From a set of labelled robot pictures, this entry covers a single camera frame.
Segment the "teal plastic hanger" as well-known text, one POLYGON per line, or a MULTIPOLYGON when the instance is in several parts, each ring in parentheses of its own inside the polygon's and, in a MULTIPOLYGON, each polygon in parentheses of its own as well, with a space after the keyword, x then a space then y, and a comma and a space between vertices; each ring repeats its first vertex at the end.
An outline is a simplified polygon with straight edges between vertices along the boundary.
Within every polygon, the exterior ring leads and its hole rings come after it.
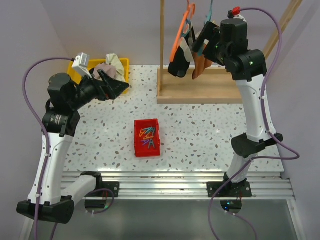
MULTIPOLYGON (((213 0, 210 1, 210 6, 209 6, 209 11, 208 11, 208 14, 205 16, 205 20, 203 22, 203 26, 205 27, 205 25, 208 23, 208 22, 211 22, 212 21, 212 14, 213 14, 213 0)), ((200 47, 199 49, 196 49, 196 50, 193 50, 194 53, 197 54, 197 56, 201 56, 203 54, 203 51, 205 49, 205 41, 206 39, 202 40, 200 43, 200 47)))

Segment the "brown orange underwear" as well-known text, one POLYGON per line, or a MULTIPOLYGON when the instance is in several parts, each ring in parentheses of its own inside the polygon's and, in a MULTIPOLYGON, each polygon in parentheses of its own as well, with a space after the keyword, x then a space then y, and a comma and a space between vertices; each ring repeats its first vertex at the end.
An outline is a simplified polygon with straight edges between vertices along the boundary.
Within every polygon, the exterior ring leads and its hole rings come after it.
POLYGON ((192 56, 195 64, 192 79, 195 80, 204 72, 205 69, 211 67, 213 62, 206 59, 202 53, 199 54, 198 52, 192 51, 192 56))

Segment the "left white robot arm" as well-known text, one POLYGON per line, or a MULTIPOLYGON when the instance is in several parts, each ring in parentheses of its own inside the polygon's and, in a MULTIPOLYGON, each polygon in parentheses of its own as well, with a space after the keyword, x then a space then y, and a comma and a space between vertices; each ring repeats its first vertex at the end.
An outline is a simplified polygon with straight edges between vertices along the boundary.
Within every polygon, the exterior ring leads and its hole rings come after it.
POLYGON ((115 100, 130 85, 111 78, 102 69, 100 79, 85 75, 79 84, 67 73, 58 73, 49 79, 50 96, 46 113, 41 120, 42 150, 36 178, 27 200, 17 204, 17 213, 44 222, 67 224, 75 206, 91 194, 99 196, 105 190, 102 175, 84 171, 65 190, 61 181, 67 153, 80 121, 79 109, 92 100, 115 100))

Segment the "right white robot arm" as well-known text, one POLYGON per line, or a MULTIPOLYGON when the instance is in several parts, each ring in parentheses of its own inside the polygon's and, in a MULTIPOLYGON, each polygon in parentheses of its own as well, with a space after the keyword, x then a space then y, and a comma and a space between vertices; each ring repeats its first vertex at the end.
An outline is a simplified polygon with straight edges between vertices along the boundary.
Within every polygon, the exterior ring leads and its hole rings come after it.
POLYGON ((233 159, 223 181, 207 183, 211 198, 251 197, 247 173, 251 162, 267 147, 283 141, 283 135, 273 126, 268 97, 261 95, 267 74, 266 58, 259 49, 248 48, 248 24, 239 18, 225 19, 220 25, 207 22, 192 49, 205 48, 202 54, 231 74, 240 91, 247 130, 231 140, 233 159))

